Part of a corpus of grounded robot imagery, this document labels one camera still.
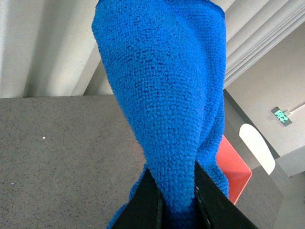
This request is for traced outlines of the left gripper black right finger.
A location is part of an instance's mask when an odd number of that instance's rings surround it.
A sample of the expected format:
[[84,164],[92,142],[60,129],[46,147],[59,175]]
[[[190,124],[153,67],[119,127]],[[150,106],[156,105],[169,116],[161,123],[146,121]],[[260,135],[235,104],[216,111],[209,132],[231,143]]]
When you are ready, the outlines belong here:
[[198,229],[257,229],[195,163],[195,209]]

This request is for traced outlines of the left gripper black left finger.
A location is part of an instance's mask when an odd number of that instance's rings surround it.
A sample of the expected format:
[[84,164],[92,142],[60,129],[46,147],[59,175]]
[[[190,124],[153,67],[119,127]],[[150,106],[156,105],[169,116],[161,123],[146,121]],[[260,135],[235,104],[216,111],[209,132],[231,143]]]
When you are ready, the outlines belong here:
[[163,196],[149,169],[112,225],[113,229],[163,229]]

